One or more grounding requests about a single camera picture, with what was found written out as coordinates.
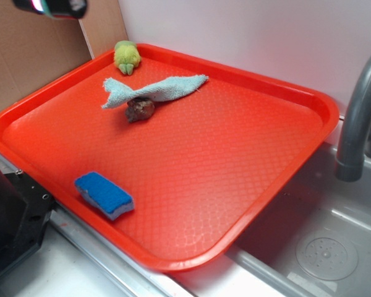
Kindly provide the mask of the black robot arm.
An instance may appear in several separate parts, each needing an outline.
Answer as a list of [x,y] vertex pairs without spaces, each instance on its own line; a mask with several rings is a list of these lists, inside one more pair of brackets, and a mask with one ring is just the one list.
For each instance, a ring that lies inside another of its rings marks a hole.
[[12,3],[22,11],[53,19],[79,20],[84,17],[88,9],[86,0],[12,0]]

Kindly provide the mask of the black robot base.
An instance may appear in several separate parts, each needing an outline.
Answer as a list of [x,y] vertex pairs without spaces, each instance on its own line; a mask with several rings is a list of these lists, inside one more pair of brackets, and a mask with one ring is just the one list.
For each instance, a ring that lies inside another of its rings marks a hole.
[[28,174],[0,170],[0,278],[41,248],[53,205]]

